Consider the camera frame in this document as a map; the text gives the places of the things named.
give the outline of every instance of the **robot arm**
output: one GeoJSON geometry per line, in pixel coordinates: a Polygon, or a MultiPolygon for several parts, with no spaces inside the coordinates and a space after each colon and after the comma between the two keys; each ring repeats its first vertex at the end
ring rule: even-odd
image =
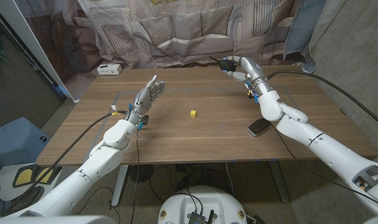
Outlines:
{"type": "MultiPolygon", "coordinates": [[[[255,92],[265,119],[280,120],[276,127],[279,132],[308,147],[334,170],[350,189],[378,200],[378,163],[363,158],[323,131],[313,127],[308,123],[305,113],[279,103],[279,95],[268,84],[261,67],[252,59],[230,56],[217,62],[221,69],[232,77],[242,77],[243,73],[236,72],[236,66],[245,69],[248,72],[245,74],[245,81],[249,82],[246,87],[255,92]]],[[[359,194],[356,195],[372,213],[378,215],[377,203],[359,194]]]]}
{"type": "Polygon", "coordinates": [[[37,203],[7,217],[68,215],[97,180],[119,167],[123,150],[130,143],[127,134],[134,134],[147,124],[145,113],[164,91],[164,82],[156,83],[156,78],[155,75],[136,95],[126,117],[105,132],[103,140],[91,150],[90,158],[80,168],[37,203]]]}

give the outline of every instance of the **wire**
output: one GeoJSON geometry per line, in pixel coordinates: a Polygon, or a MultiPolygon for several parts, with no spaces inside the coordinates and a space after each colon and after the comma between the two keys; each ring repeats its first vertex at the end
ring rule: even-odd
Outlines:
{"type": "Polygon", "coordinates": [[[372,198],[372,197],[369,197],[369,196],[367,196],[367,195],[365,195],[365,194],[362,194],[362,193],[360,193],[360,192],[358,192],[358,191],[356,191],[356,190],[350,189],[349,187],[345,187],[345,186],[343,186],[343,185],[341,185],[341,184],[339,184],[339,183],[336,183],[336,182],[334,182],[334,181],[332,181],[332,180],[329,180],[329,179],[327,179],[326,177],[323,177],[323,176],[321,176],[321,175],[319,175],[319,174],[313,172],[312,170],[310,170],[306,165],[304,165],[302,162],[300,162],[300,161],[299,161],[299,160],[293,155],[293,153],[288,149],[288,146],[286,145],[286,142],[284,142],[282,136],[281,136],[280,133],[277,131],[277,129],[275,128],[275,126],[272,125],[272,127],[275,129],[277,135],[279,135],[279,138],[282,140],[284,146],[286,147],[286,149],[287,149],[287,151],[290,153],[290,155],[291,155],[291,156],[292,156],[292,157],[293,157],[293,158],[294,158],[294,159],[295,159],[295,160],[296,160],[296,161],[297,161],[297,162],[298,162],[303,168],[305,168],[307,171],[309,171],[309,172],[311,172],[312,174],[318,176],[319,178],[322,178],[323,180],[326,180],[326,181],[328,181],[328,182],[330,182],[330,183],[332,183],[332,184],[335,184],[335,185],[337,185],[337,186],[340,186],[340,187],[342,187],[342,188],[345,188],[345,189],[347,189],[347,190],[350,190],[350,191],[352,191],[352,192],[354,192],[354,193],[357,193],[358,195],[362,195],[363,197],[368,198],[368,199],[370,199],[370,200],[372,200],[373,202],[375,202],[375,203],[378,204],[378,200],[376,200],[376,199],[374,199],[374,198],[372,198]]]}
{"type": "Polygon", "coordinates": [[[231,176],[229,175],[229,170],[228,170],[228,163],[225,162],[226,164],[226,172],[228,173],[228,177],[229,177],[229,181],[231,183],[231,188],[232,188],[232,196],[234,197],[234,191],[233,191],[233,184],[232,184],[232,179],[231,179],[231,176]]]}
{"type": "Polygon", "coordinates": [[[132,204],[131,224],[132,224],[132,221],[134,220],[135,199],[136,199],[136,197],[137,197],[137,186],[138,186],[138,176],[139,176],[139,146],[138,146],[138,132],[139,132],[139,130],[137,131],[137,137],[136,137],[136,140],[137,140],[137,155],[138,155],[138,171],[137,171],[137,180],[135,181],[134,203],[132,204]]]}
{"type": "Polygon", "coordinates": [[[188,194],[190,195],[190,198],[191,200],[193,201],[193,203],[195,204],[195,212],[197,214],[197,205],[196,205],[196,202],[195,202],[195,199],[193,199],[193,197],[191,196],[190,192],[189,192],[189,188],[187,187],[187,191],[188,191],[188,194]]]}
{"type": "MultiPolygon", "coordinates": [[[[168,169],[168,172],[169,172],[169,174],[170,174],[170,184],[171,184],[171,188],[173,188],[173,189],[175,190],[175,188],[173,187],[173,184],[172,184],[172,182],[171,182],[171,170],[170,170],[169,167],[167,167],[167,166],[161,166],[161,167],[158,167],[156,170],[153,171],[153,174],[155,174],[155,172],[156,172],[157,170],[161,169],[161,168],[167,168],[167,169],[168,169]]],[[[149,179],[149,187],[150,187],[151,191],[153,192],[153,194],[157,197],[157,199],[160,200],[160,202],[164,203],[164,201],[163,201],[163,200],[162,200],[162,199],[156,194],[156,192],[154,191],[154,189],[153,189],[153,187],[152,187],[152,177],[153,177],[153,174],[152,174],[152,176],[151,176],[150,179],[149,179]]],[[[195,204],[195,209],[196,209],[195,212],[196,212],[196,213],[197,213],[197,206],[196,206],[196,203],[195,203],[195,201],[194,201],[193,198],[197,199],[197,200],[200,202],[200,205],[201,205],[200,215],[203,214],[203,204],[201,203],[201,201],[200,201],[198,198],[196,198],[195,196],[193,196],[192,194],[190,194],[190,192],[189,192],[189,188],[188,188],[188,187],[187,187],[187,190],[188,190],[188,193],[189,193],[189,194],[185,194],[185,193],[176,193],[176,194],[173,194],[173,195],[187,195],[187,196],[190,196],[191,199],[193,200],[193,203],[195,204]]]]}
{"type": "Polygon", "coordinates": [[[153,194],[157,197],[157,199],[161,202],[161,203],[164,203],[164,201],[156,194],[156,192],[154,191],[154,189],[153,189],[153,187],[152,187],[152,177],[153,177],[153,175],[156,173],[156,171],[158,171],[159,169],[161,169],[161,168],[167,168],[168,169],[168,173],[169,173],[169,176],[170,176],[170,185],[171,185],[171,188],[173,188],[173,190],[174,191],[176,191],[175,190],[175,187],[173,186],[173,184],[172,184],[172,182],[171,182],[171,170],[170,170],[170,168],[169,167],[167,167],[167,166],[160,166],[160,167],[158,167],[156,170],[154,170],[153,171],[153,174],[151,175],[151,177],[150,177],[150,179],[149,179],[149,187],[150,187],[150,189],[151,189],[151,191],[153,192],[153,194]]]}
{"type": "Polygon", "coordinates": [[[329,82],[328,80],[325,80],[324,78],[321,78],[318,75],[310,74],[310,73],[307,73],[307,72],[282,70],[282,71],[272,72],[270,75],[268,75],[266,77],[266,79],[270,80],[272,77],[274,77],[276,74],[279,74],[279,73],[295,73],[295,74],[306,75],[306,76],[309,76],[309,77],[313,77],[313,78],[319,79],[319,80],[325,82],[326,84],[328,84],[329,86],[331,86],[331,87],[335,88],[336,90],[340,91],[345,96],[347,96],[350,100],[352,100],[355,104],[357,104],[360,108],[362,108],[367,114],[369,114],[372,118],[374,118],[378,122],[378,117],[373,112],[371,112],[369,109],[367,109],[361,102],[359,102],[357,99],[355,99],[349,93],[345,92],[340,87],[334,85],[333,83],[329,82]]]}
{"type": "Polygon", "coordinates": [[[201,203],[200,199],[198,199],[196,196],[194,195],[190,195],[190,194],[186,194],[186,193],[176,193],[176,194],[173,194],[172,196],[174,195],[186,195],[186,196],[191,196],[191,197],[194,197],[195,199],[197,199],[197,201],[199,201],[200,205],[201,205],[201,212],[200,212],[200,215],[203,214],[203,204],[201,203]]]}
{"type": "Polygon", "coordinates": [[[131,116],[131,111],[128,111],[128,118],[126,119],[127,121],[129,120],[129,117],[131,116]]]}
{"type": "MultiPolygon", "coordinates": [[[[127,113],[127,111],[118,111],[119,113],[127,113]]],[[[96,121],[94,121],[94,123],[92,123],[91,125],[88,126],[88,128],[86,128],[82,134],[62,153],[62,155],[59,156],[59,158],[50,166],[50,168],[45,171],[43,173],[43,175],[38,178],[23,194],[21,194],[21,196],[19,196],[19,198],[17,200],[15,200],[14,202],[11,203],[11,205],[9,206],[9,208],[7,210],[5,210],[3,213],[2,213],[2,216],[5,216],[6,214],[8,214],[11,209],[18,203],[22,200],[22,198],[27,194],[29,193],[51,170],[53,170],[53,168],[58,164],[58,162],[60,162],[63,157],[66,156],[66,154],[72,149],[72,147],[85,135],[85,133],[87,133],[96,123],[100,122],[101,120],[107,118],[108,116],[111,116],[112,113],[108,113],[106,115],[104,115],[103,117],[97,119],[96,121]]]]}
{"type": "MultiPolygon", "coordinates": [[[[84,208],[87,206],[87,204],[88,204],[88,202],[91,200],[92,196],[94,196],[94,194],[95,194],[96,192],[98,192],[99,190],[101,190],[101,189],[103,189],[103,188],[109,189],[110,192],[113,194],[113,190],[112,190],[110,187],[100,187],[100,188],[96,189],[96,190],[91,194],[91,196],[89,197],[89,199],[85,202],[83,208],[77,213],[77,215],[81,215],[81,212],[82,212],[82,211],[84,210],[84,208]]],[[[120,224],[120,223],[121,223],[121,218],[120,218],[120,214],[119,214],[119,212],[116,210],[116,208],[114,208],[114,207],[111,207],[111,208],[113,208],[114,211],[116,211],[117,216],[119,217],[119,224],[120,224]]]]}
{"type": "Polygon", "coordinates": [[[247,214],[246,214],[246,217],[249,218],[249,219],[251,219],[252,221],[255,221],[256,223],[258,222],[255,218],[252,218],[251,216],[249,216],[247,214]]]}
{"type": "Polygon", "coordinates": [[[221,179],[224,183],[225,183],[225,187],[226,187],[226,191],[227,192],[230,192],[231,195],[233,195],[232,193],[232,188],[229,186],[229,184],[226,182],[226,173],[225,172],[222,172],[220,170],[213,170],[213,169],[208,169],[208,168],[202,168],[202,167],[197,167],[197,168],[192,168],[191,166],[189,166],[189,168],[191,169],[192,172],[213,172],[215,174],[216,177],[218,177],[219,179],[221,179]]]}
{"type": "Polygon", "coordinates": [[[88,202],[91,200],[92,196],[94,196],[94,194],[95,194],[96,192],[98,192],[99,190],[101,190],[101,189],[103,189],[103,188],[109,189],[109,190],[112,192],[112,194],[113,194],[113,190],[112,190],[110,187],[100,187],[100,188],[96,189],[96,190],[94,191],[94,193],[91,194],[91,196],[89,197],[89,199],[85,202],[83,208],[77,213],[78,215],[81,215],[81,212],[82,212],[82,211],[84,210],[84,208],[87,206],[87,204],[88,204],[88,202]]]}

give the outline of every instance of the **small yellow block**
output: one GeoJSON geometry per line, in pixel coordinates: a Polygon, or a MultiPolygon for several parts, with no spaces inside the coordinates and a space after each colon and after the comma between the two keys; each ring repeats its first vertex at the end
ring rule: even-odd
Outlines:
{"type": "Polygon", "coordinates": [[[196,111],[191,111],[191,112],[190,112],[190,116],[191,116],[192,118],[196,118],[196,115],[197,115],[197,112],[196,112],[196,111]]]}

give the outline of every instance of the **robotic hand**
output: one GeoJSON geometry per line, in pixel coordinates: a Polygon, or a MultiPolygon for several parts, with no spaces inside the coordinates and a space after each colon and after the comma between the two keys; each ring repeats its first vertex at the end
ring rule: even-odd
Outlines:
{"type": "Polygon", "coordinates": [[[134,125],[138,125],[141,121],[144,125],[147,124],[148,116],[145,115],[150,107],[152,107],[152,102],[156,100],[164,92],[164,81],[155,82],[157,75],[155,75],[146,86],[136,95],[132,108],[130,108],[127,115],[124,117],[125,120],[131,122],[134,125]]]}
{"type": "Polygon", "coordinates": [[[255,83],[256,80],[260,79],[261,81],[265,78],[264,71],[262,71],[261,66],[259,66],[258,63],[253,61],[251,58],[239,56],[229,56],[223,58],[222,60],[217,60],[213,57],[210,58],[218,62],[218,65],[223,72],[226,72],[228,76],[233,77],[238,82],[250,80],[251,83],[255,83]],[[248,74],[237,72],[237,66],[245,69],[248,74]]]}
{"type": "Polygon", "coordinates": [[[137,94],[126,117],[105,132],[82,166],[37,203],[9,217],[67,215],[97,180],[120,166],[123,151],[131,142],[127,134],[134,134],[140,125],[147,123],[144,114],[164,91],[164,82],[155,83],[156,78],[155,75],[137,94]]]}
{"type": "Polygon", "coordinates": [[[105,132],[103,141],[94,147],[91,154],[101,146],[109,146],[120,150],[128,147],[131,140],[127,137],[127,134],[134,134],[143,125],[147,125],[149,116],[145,115],[145,113],[148,112],[156,98],[164,92],[164,82],[155,82],[156,79],[157,75],[136,95],[134,103],[129,108],[124,119],[119,120],[105,132]]]}

